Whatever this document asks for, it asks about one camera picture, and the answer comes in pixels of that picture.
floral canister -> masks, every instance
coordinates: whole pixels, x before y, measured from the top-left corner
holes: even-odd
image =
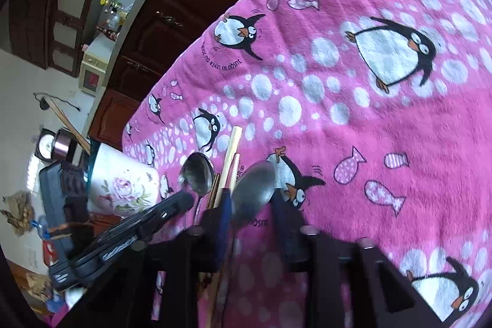
[[[122,152],[101,144],[89,186],[91,213],[128,217],[159,200],[159,174]]]

metal pot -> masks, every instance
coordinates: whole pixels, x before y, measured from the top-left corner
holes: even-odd
[[[58,130],[53,147],[51,149],[51,159],[65,160],[69,163],[73,160],[73,155],[77,147],[77,140],[72,133],[65,128]]]

fish print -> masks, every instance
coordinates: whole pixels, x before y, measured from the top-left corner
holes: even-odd
[[[406,153],[388,153],[384,156],[384,165],[387,168],[410,167]]]
[[[175,94],[174,92],[171,92],[171,99],[174,101],[182,101],[183,95],[178,95],[178,94]]]
[[[359,163],[367,160],[360,154],[355,146],[352,147],[352,156],[343,159],[338,163],[333,171],[335,181],[342,185],[347,185],[352,181],[359,169]]]
[[[279,7],[280,0],[267,0],[267,9],[274,12]]]
[[[304,10],[307,8],[315,8],[316,10],[319,10],[319,0],[313,0],[313,1],[308,1],[308,0],[288,0],[287,4],[292,8],[296,10]]]
[[[369,180],[364,186],[364,192],[367,198],[374,204],[382,206],[390,205],[395,211],[395,216],[398,216],[402,210],[403,203],[406,197],[396,198],[383,184],[378,181]]]

wooden handle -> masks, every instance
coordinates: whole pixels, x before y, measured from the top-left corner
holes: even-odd
[[[238,179],[239,157],[240,157],[239,153],[236,153],[236,156],[234,156],[234,164],[232,165],[232,172],[231,172],[231,182],[229,183],[229,189],[231,190],[231,193],[236,187],[236,181]]]
[[[218,207],[220,204],[220,198],[222,197],[222,190],[225,188],[227,182],[227,176],[229,175],[229,169],[231,168],[232,159],[238,150],[239,140],[243,134],[243,128],[235,126],[232,129],[231,138],[229,139],[229,145],[227,146],[227,152],[225,154],[224,167],[222,168],[222,174],[220,175],[220,181],[218,183],[218,191],[213,203],[213,207]]]
[[[68,121],[68,117],[63,113],[60,108],[51,100],[49,96],[44,97],[46,103],[50,105],[51,110],[58,116],[63,124],[70,130],[73,136],[77,139],[82,149],[84,149],[87,154],[90,154],[90,144],[89,142],[82,136],[80,132],[78,132],[71,122]]]

pink blanket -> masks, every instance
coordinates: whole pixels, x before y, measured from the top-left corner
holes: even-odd
[[[491,10],[240,0],[152,89],[124,150],[166,197],[193,151],[220,171],[242,126],[240,173],[269,160],[311,224],[375,239],[445,326],[472,327],[492,299]],[[305,276],[284,270],[273,229],[266,207],[239,232],[224,327],[303,326]]]

